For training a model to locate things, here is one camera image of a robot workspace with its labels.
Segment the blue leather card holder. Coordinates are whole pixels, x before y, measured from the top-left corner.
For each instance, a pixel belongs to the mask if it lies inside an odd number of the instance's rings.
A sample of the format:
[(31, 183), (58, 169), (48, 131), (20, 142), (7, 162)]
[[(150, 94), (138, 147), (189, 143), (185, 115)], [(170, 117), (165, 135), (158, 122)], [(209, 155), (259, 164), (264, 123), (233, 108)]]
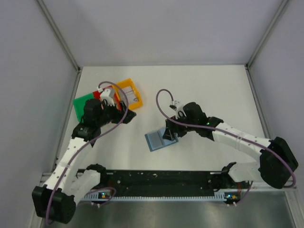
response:
[(164, 138), (164, 136), (166, 136), (165, 133), (166, 128), (163, 127), (159, 130), (145, 134), (145, 139), (151, 152), (170, 146), (179, 141), (175, 134), (169, 134), (169, 136), (171, 136), (169, 140)]

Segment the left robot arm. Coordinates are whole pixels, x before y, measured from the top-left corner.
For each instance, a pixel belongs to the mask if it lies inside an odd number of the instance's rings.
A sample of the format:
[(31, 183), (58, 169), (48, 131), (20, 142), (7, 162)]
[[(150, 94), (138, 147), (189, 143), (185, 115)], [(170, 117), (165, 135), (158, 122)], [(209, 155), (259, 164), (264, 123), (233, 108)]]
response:
[(107, 124), (128, 124), (136, 113), (120, 102), (121, 109), (99, 99), (89, 99), (84, 106), (80, 123), (73, 129), (66, 152), (43, 186), (36, 186), (32, 199), (36, 215), (46, 223), (67, 224), (72, 219), (80, 200), (94, 187), (103, 188), (108, 177), (104, 167), (91, 165), (79, 178), (76, 174), (96, 140), (103, 136), (101, 128)]

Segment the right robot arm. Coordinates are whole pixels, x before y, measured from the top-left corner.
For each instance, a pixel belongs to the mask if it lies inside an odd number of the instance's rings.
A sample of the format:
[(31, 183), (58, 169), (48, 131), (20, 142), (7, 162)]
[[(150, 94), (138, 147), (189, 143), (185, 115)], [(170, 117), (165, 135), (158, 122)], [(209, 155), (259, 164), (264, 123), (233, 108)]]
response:
[(170, 108), (175, 115), (166, 119), (163, 138), (172, 141), (188, 132), (213, 142), (230, 146), (248, 155), (253, 162), (231, 162), (222, 169), (222, 183), (233, 188), (242, 181), (264, 181), (269, 186), (282, 189), (298, 168), (298, 162), (286, 140), (261, 138), (242, 132), (217, 117), (208, 117), (195, 102), (182, 105), (172, 101)]

